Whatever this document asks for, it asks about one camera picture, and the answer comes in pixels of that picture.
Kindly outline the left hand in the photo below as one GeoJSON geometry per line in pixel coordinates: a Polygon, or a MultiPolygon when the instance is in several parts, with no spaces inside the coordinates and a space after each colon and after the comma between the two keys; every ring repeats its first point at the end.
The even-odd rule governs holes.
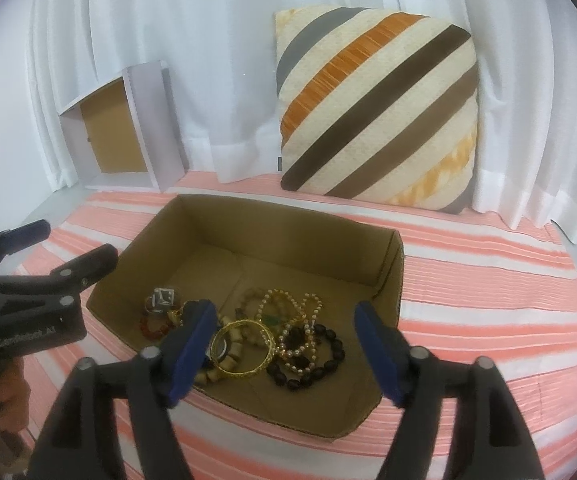
{"type": "Polygon", "coordinates": [[[22,358],[5,361],[0,370],[0,431],[19,434],[28,427],[30,387],[22,358]]]}

